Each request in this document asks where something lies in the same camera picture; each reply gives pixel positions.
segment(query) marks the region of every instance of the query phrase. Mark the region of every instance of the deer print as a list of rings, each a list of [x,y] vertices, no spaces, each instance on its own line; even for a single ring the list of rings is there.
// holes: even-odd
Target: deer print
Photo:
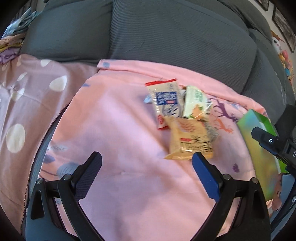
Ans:
[[[234,116],[234,113],[232,113],[231,114],[231,116],[226,112],[226,109],[225,109],[225,104],[224,103],[220,103],[217,99],[214,99],[214,100],[216,100],[217,102],[218,102],[218,104],[217,105],[214,105],[214,107],[213,107],[213,109],[215,108],[215,107],[218,107],[222,112],[219,112],[219,111],[216,111],[216,112],[218,112],[219,114],[221,114],[220,116],[218,116],[218,117],[226,117],[226,118],[228,118],[228,119],[230,119],[230,120],[232,120],[234,123],[237,123],[238,122],[238,118],[236,118],[235,116]]]
[[[227,133],[232,134],[233,133],[233,129],[230,128],[230,126],[227,128],[224,123],[218,118],[216,117],[215,122],[218,122],[218,126],[215,126],[215,128],[217,130],[225,130]]]

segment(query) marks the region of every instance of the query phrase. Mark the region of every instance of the polka dot fabric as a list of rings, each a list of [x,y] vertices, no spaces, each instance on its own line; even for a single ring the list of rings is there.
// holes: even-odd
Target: polka dot fabric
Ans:
[[[0,66],[0,203],[19,229],[30,168],[45,133],[97,68],[30,55]],[[54,161],[46,156],[46,163]]]

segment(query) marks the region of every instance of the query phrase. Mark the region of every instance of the stuffed toy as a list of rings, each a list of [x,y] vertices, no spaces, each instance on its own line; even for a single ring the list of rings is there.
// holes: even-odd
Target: stuffed toy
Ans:
[[[293,73],[293,65],[292,61],[289,59],[288,52],[286,50],[282,50],[279,41],[283,41],[278,35],[276,35],[273,31],[272,34],[272,45],[279,55],[279,59],[284,66],[285,73],[290,81],[290,84],[293,85],[294,82],[294,73]]]

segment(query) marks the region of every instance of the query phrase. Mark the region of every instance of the green box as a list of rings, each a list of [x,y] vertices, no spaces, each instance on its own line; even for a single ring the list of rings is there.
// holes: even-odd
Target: green box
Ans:
[[[269,119],[254,110],[249,110],[237,123],[248,147],[257,179],[259,180],[265,200],[273,199],[274,187],[280,172],[286,172],[286,165],[259,145],[251,136],[253,128],[259,127],[276,136]]]

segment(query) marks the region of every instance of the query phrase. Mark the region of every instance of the gray cushion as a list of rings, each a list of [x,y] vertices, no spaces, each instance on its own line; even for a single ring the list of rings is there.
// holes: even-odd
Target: gray cushion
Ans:
[[[235,23],[237,26],[241,27],[243,30],[248,32],[248,28],[246,24],[243,22],[243,20],[231,9],[229,9],[222,3],[218,2],[217,0],[187,0],[187,1],[197,4],[206,9],[209,9],[219,14],[220,16],[229,19],[230,21]]]
[[[247,25],[262,33],[271,43],[271,32],[266,18],[248,0],[218,0],[234,11]]]
[[[256,55],[232,21],[183,0],[114,0],[112,59],[171,64],[215,78],[240,93]]]
[[[277,77],[281,81],[282,87],[287,95],[287,104],[294,105],[295,97],[293,93],[292,86],[286,76],[283,65],[278,57],[277,52],[271,43],[257,30],[249,29],[251,38],[257,44],[257,47],[265,54],[269,63],[273,67],[277,74]]]
[[[96,64],[109,51],[111,0],[87,0],[51,8],[30,25],[21,53],[59,62]]]
[[[47,10],[53,9],[55,7],[60,7],[60,6],[69,4],[69,3],[80,2],[80,1],[84,1],[84,0],[49,0],[46,3],[43,11],[47,11]]]
[[[254,66],[241,94],[261,104],[275,124],[286,108],[283,88],[267,57],[258,49]]]

